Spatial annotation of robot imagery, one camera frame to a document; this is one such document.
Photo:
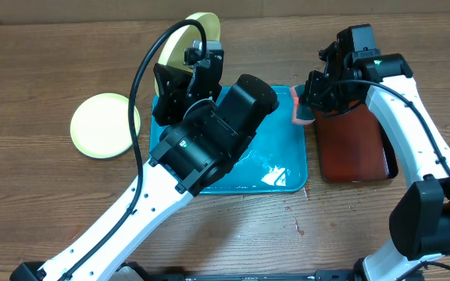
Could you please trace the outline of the orange sponge with green scourer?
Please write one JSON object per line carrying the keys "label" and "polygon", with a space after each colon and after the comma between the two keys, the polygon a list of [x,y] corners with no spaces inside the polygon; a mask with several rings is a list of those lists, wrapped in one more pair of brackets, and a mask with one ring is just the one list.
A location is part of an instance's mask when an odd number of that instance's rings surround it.
{"label": "orange sponge with green scourer", "polygon": [[302,105],[300,102],[300,97],[304,93],[304,90],[305,86],[302,84],[290,88],[290,94],[294,104],[291,122],[301,126],[309,125],[316,119],[310,108]]}

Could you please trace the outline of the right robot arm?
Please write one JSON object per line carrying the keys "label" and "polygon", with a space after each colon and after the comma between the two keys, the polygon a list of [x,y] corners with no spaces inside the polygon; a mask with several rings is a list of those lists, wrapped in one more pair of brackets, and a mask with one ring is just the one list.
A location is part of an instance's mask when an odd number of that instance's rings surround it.
{"label": "right robot arm", "polygon": [[400,54],[382,55],[373,41],[337,40],[319,52],[300,106],[346,113],[351,103],[376,117],[398,155],[408,189],[389,217],[390,240],[355,263],[353,278],[420,278],[450,255],[450,148],[420,100],[413,72]]}

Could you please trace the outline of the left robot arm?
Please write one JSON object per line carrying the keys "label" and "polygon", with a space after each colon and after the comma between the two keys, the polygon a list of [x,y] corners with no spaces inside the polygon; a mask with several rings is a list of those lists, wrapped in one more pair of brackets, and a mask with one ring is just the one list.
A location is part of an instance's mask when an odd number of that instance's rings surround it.
{"label": "left robot arm", "polygon": [[154,66],[155,121],[164,131],[121,197],[75,242],[47,261],[24,262],[13,280],[114,280],[158,225],[228,174],[279,105],[250,75],[224,91],[223,51],[189,48],[183,67]]}

